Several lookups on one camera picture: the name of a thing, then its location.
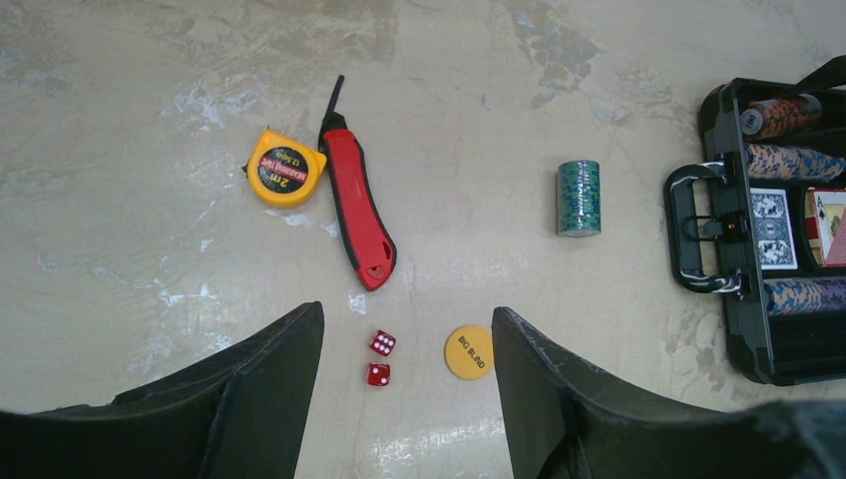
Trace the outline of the green poker chip stack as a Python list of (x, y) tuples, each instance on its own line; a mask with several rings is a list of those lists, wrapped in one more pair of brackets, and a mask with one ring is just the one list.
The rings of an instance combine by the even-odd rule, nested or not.
[(557, 168), (557, 234), (582, 238), (602, 232), (600, 164), (575, 160)]

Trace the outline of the orange poker chip stack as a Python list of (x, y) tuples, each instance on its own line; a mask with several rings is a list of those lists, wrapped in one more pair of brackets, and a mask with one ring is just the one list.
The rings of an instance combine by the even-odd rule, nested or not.
[(821, 102), (809, 94), (755, 101), (741, 112), (740, 131), (747, 140), (776, 138), (809, 129), (822, 115)]

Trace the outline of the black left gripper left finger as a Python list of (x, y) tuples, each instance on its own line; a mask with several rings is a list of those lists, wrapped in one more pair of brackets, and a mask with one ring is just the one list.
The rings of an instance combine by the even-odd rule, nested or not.
[(324, 334), (306, 302), (252, 336), (117, 395), (1, 415), (5, 478), (291, 478)]

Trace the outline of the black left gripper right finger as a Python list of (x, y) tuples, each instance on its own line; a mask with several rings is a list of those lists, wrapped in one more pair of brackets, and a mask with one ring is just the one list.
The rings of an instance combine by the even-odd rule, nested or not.
[(513, 309), (493, 312), (495, 373), (517, 478), (841, 478), (845, 404), (721, 412), (626, 382)]

